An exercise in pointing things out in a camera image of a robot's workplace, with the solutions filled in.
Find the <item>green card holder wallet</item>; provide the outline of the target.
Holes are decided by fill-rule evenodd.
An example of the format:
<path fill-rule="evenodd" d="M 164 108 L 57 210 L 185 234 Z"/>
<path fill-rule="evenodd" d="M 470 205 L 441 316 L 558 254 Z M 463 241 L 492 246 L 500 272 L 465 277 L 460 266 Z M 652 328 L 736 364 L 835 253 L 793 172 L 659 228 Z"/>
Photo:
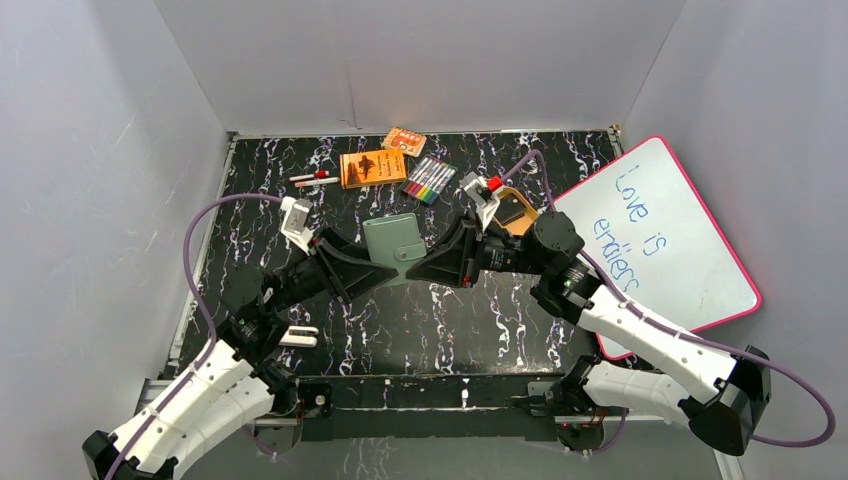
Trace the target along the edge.
<path fill-rule="evenodd" d="M 385 283 L 386 287 L 405 284 L 408 269 L 427 255 L 415 213 L 366 220 L 363 233 L 370 260 L 398 272 L 396 277 Z"/>

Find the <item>black credit cards stack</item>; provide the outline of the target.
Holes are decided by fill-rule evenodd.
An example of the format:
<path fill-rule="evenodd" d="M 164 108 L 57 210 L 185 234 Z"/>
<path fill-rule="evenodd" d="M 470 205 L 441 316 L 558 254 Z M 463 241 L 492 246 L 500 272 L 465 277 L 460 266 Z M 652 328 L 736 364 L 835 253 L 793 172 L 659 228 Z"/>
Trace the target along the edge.
<path fill-rule="evenodd" d="M 524 202 L 514 196 L 508 195 L 500 199 L 499 207 L 495 213 L 495 219 L 500 225 L 506 226 L 525 216 L 526 207 Z"/>

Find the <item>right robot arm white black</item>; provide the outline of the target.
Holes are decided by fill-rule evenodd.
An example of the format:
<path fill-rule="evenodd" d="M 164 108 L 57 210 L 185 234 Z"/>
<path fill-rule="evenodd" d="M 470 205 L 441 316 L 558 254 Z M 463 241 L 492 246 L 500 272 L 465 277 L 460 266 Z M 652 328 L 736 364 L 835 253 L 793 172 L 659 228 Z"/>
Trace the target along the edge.
<path fill-rule="evenodd" d="M 562 382 L 571 411 L 641 411 L 687 427 L 717 451 L 742 455 L 770 400 L 767 354 L 752 345 L 735 353 L 703 345 L 616 291 L 581 257 L 583 245 L 561 212 L 542 214 L 521 236 L 458 216 L 406 276 L 458 288 L 473 286 L 483 270 L 536 276 L 531 294 L 547 313 L 623 344 L 656 369 L 583 363 Z"/>

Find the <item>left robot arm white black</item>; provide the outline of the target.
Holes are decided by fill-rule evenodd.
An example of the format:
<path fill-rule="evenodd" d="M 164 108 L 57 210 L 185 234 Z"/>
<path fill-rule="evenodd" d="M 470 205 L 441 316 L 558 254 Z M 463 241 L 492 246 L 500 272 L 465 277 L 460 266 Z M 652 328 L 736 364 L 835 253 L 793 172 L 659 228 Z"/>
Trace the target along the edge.
<path fill-rule="evenodd" d="M 323 292 L 350 302 L 398 274 L 332 229 L 278 273 L 233 270 L 222 296 L 227 317 L 193 363 L 131 420 L 83 442 L 91 477 L 175 479 L 251 420 L 290 414 L 301 403 L 298 382 L 272 356 L 290 329 L 283 312 Z"/>

